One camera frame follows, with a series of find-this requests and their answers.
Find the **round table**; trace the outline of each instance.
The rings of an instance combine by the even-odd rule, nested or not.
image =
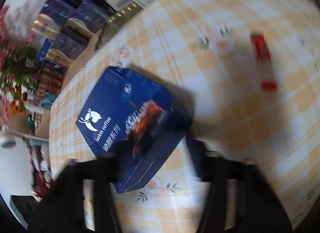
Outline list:
[[[251,32],[263,33],[268,44],[275,92],[260,89]],[[53,104],[53,175],[67,159],[95,157],[75,122],[104,69],[120,60],[165,84],[193,113],[193,130],[208,148],[229,159],[255,159],[295,228],[320,194],[319,34],[320,13],[308,0],[158,0],[106,44]],[[90,190],[87,181],[92,229]],[[182,140],[144,188],[114,194],[122,229],[195,232],[206,190]],[[231,205],[228,214],[233,212]]]

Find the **checkered tablecloth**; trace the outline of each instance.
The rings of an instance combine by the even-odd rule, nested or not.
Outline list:
[[[268,43],[276,92],[260,90],[251,31]],[[295,228],[320,194],[319,44],[320,13],[308,0],[158,0],[53,104],[52,172],[56,176],[69,158],[94,158],[77,114],[110,62],[130,62],[194,113],[193,129],[208,147],[230,159],[256,160]],[[90,188],[88,181],[86,218],[93,228]],[[114,197],[125,232],[187,233],[196,231],[206,190],[182,141],[144,188]]]

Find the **tablecloth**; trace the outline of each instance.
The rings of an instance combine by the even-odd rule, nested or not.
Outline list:
[[[251,31],[268,43],[276,92],[260,89]],[[130,62],[180,98],[208,148],[257,162],[295,228],[320,194],[318,44],[320,13],[308,0],[158,0],[99,50],[54,102],[52,172],[56,176],[69,158],[94,158],[77,115],[108,64]],[[92,229],[90,185],[84,192]],[[195,232],[207,187],[194,177],[182,140],[144,188],[114,194],[121,226],[125,232]]]

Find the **yellow and white plaid tablecloth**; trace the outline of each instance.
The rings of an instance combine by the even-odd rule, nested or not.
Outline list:
[[[268,43],[274,93],[259,88],[251,31],[263,32]],[[77,114],[109,62],[130,60],[194,112],[193,129],[211,149],[256,160],[295,228],[320,194],[319,44],[320,13],[308,0],[158,0],[53,104],[52,172],[56,176],[70,158],[94,158]],[[86,218],[93,228],[89,190],[87,182]],[[143,189],[114,197],[124,231],[186,233],[196,231],[206,190],[182,141]]]

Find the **white deer logo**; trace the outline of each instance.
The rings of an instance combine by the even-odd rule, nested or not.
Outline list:
[[[85,115],[84,119],[81,117],[81,120],[78,120],[80,123],[85,124],[87,128],[93,132],[98,131],[98,129],[94,128],[90,121],[96,123],[98,122],[101,118],[101,115],[97,112],[91,111],[91,109],[88,109],[88,113]]]

